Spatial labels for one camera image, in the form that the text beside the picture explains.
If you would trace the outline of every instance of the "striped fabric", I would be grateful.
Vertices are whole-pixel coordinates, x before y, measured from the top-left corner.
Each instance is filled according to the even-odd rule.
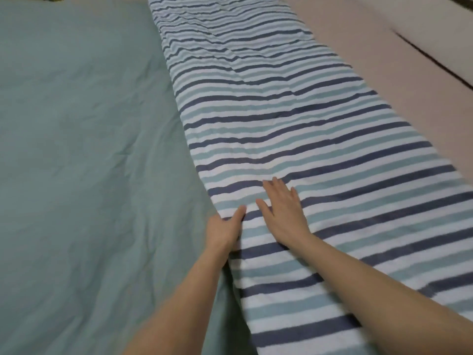
[[[277,176],[311,231],[473,319],[473,189],[279,0],[149,0],[195,166],[248,206],[230,266],[260,354],[371,354],[322,278],[268,232]]]

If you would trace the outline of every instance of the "pink surface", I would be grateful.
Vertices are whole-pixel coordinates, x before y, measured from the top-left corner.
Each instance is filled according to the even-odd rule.
[[[473,90],[399,38],[353,0],[285,0],[473,183]]]

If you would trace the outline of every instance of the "forearm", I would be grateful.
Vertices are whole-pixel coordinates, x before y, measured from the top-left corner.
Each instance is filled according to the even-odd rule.
[[[304,258],[388,354],[466,354],[473,323],[316,236],[290,248]]]
[[[204,251],[171,298],[136,334],[123,355],[200,354],[221,260]]]

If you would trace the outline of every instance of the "person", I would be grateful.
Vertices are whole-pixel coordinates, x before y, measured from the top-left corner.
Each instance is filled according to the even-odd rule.
[[[473,323],[309,230],[298,193],[263,181],[272,210],[256,203],[275,239],[317,270],[386,354],[473,354]],[[124,355],[196,355],[202,351],[220,271],[241,231],[245,206],[230,220],[213,215],[206,245],[175,293],[145,323]]]

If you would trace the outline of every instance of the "dark brown trim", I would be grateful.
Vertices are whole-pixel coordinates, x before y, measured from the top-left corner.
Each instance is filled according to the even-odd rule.
[[[412,42],[410,42],[409,40],[407,40],[405,37],[399,35],[398,33],[396,33],[404,42],[410,44],[412,47],[414,47],[417,51],[419,51],[420,53],[422,53],[425,57],[427,57],[428,59],[430,59],[435,65],[439,66],[442,70],[448,72],[451,76],[455,77],[457,80],[459,80],[461,83],[463,83],[465,86],[467,86],[469,89],[471,89],[473,91],[473,85],[470,85],[468,82],[466,82],[463,78],[461,78],[460,76],[458,76],[456,73],[454,73],[453,71],[449,70],[447,67],[445,67],[444,65],[442,65],[440,62],[438,62],[436,59],[434,59],[432,56],[430,56],[428,53],[425,53],[424,51],[422,51],[419,47],[417,47],[416,45],[414,45]]]
[[[451,1],[466,8],[467,10],[473,11],[473,0],[451,0]]]

